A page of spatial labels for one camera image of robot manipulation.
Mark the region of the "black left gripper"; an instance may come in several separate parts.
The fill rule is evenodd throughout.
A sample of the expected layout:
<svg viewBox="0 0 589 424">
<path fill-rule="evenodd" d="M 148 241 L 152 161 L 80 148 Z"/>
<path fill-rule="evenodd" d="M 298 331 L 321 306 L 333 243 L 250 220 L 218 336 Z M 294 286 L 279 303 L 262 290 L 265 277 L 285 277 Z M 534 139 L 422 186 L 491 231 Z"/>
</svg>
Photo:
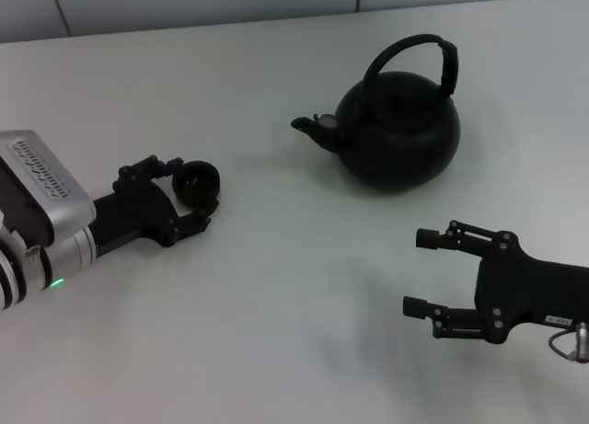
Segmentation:
<svg viewBox="0 0 589 424">
<path fill-rule="evenodd" d="M 184 165 L 177 157 L 160 161 L 155 155 L 119 169 L 113 193 L 94 201 L 97 216 L 90 224 L 97 257 L 139 238 L 150 239 L 161 247 L 204 232 L 219 205 L 217 198 L 195 201 L 191 212 L 178 216 L 165 192 L 152 182 L 172 176 Z"/>
</svg>

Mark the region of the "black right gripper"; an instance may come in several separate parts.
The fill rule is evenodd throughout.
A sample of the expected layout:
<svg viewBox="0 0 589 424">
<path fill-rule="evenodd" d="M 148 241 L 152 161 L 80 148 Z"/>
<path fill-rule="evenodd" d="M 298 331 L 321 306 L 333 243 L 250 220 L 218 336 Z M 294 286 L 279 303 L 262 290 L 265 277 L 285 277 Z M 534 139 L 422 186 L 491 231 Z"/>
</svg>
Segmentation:
<svg viewBox="0 0 589 424">
<path fill-rule="evenodd" d="M 451 221 L 445 231 L 420 228 L 415 245 L 481 258 L 475 308 L 451 308 L 404 296 L 403 314 L 432 322 L 435 338 L 502 344 L 521 324 L 573 330 L 588 321 L 588 268 L 529 256 L 516 234 Z"/>
</svg>

